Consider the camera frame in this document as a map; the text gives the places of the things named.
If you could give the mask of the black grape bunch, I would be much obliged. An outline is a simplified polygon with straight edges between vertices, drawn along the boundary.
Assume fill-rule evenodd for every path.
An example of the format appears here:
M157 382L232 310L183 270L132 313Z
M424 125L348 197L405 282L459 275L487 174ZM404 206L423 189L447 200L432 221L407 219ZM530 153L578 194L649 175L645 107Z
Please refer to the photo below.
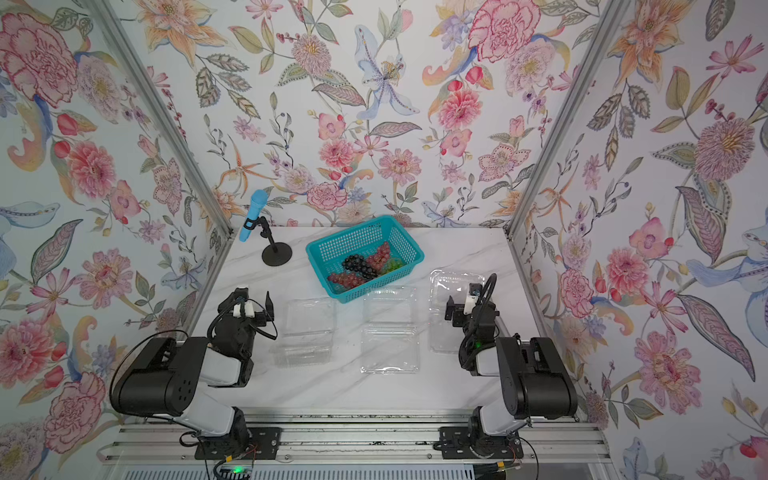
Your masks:
M372 267L368 260L359 254L353 254L345 258L342 266L346 271L352 272L364 280L377 278L379 273Z

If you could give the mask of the teal plastic mesh basket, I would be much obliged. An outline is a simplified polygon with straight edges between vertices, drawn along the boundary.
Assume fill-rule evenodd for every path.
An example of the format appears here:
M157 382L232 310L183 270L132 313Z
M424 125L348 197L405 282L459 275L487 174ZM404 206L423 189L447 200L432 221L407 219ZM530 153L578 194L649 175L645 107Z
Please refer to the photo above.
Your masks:
M327 280L332 273L349 272L342 266L345 258L359 254L367 259L384 242L390 244L391 258L405 262L402 268L386 275L379 274L377 278L367 280L365 284L347 291ZM366 221L313 241L307 245L306 253L326 293L341 303L348 303L408 276L414 267L425 259L424 252L414 238L391 216Z

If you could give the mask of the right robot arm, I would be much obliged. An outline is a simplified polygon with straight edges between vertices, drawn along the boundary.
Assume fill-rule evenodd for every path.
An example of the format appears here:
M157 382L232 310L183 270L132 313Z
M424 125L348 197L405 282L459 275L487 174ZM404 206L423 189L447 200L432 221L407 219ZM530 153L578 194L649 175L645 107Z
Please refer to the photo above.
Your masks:
M504 336L492 301L497 276L471 283L465 298L449 297L444 318L463 332L458 347L462 370L500 381L501 396L476 407L465 427L442 427L434 448L445 460L520 460L519 431L542 417L572 417L577 393L552 339Z

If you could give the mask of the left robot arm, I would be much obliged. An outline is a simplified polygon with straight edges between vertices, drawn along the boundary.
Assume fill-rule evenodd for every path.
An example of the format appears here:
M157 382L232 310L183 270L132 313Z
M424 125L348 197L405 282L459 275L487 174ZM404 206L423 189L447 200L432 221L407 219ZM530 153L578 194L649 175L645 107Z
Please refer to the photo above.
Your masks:
M241 408L210 394L248 384L255 340L276 340L277 331L266 329L274 321L270 298L258 302L246 287L233 290L218 305L204 335L177 340L174 331L167 330L143 340L130 365L115 371L111 406L121 414L187 428L198 460L274 457L279 429L248 426Z

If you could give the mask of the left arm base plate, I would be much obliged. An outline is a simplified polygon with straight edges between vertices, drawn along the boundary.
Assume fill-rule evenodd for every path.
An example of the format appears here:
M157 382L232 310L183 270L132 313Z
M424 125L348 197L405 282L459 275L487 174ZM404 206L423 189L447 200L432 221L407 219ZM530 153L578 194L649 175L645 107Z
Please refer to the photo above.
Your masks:
M220 437L200 437L196 460L275 460L283 430L279 427L246 427Z

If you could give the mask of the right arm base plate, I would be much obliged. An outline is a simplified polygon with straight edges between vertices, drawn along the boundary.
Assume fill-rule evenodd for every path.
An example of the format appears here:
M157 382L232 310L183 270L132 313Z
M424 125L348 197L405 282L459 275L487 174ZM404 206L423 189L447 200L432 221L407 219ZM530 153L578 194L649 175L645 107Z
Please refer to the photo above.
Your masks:
M513 461L524 458L517 434L490 436L482 430L471 431L469 427L441 427L432 448L444 460Z

